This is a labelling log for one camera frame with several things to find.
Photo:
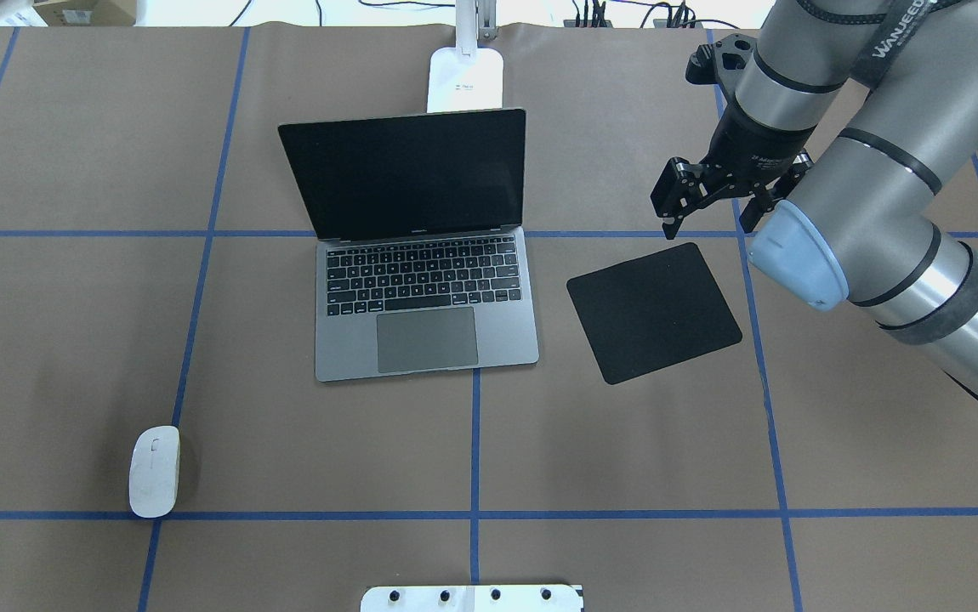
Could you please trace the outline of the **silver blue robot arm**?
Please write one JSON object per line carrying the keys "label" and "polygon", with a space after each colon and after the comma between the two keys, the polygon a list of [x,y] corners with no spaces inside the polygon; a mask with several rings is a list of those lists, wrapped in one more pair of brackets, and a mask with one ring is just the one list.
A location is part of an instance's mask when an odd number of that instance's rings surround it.
{"label": "silver blue robot arm", "polygon": [[978,1],[776,1],[685,77],[726,108],[707,154],[657,179],[665,236],[746,198],[754,267],[813,309],[865,310],[978,400],[978,251],[922,214],[978,151]]}

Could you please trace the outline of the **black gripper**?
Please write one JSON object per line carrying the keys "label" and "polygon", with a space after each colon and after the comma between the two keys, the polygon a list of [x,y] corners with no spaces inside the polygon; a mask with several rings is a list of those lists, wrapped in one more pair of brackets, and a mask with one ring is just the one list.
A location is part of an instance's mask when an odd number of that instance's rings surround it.
{"label": "black gripper", "polygon": [[814,127],[766,127],[738,102],[729,102],[702,163],[672,156],[652,189],[650,201],[665,239],[675,240],[690,214],[719,199],[748,193],[751,198],[739,213],[739,226],[745,233],[754,232],[813,167],[811,156],[803,152],[813,132]]}

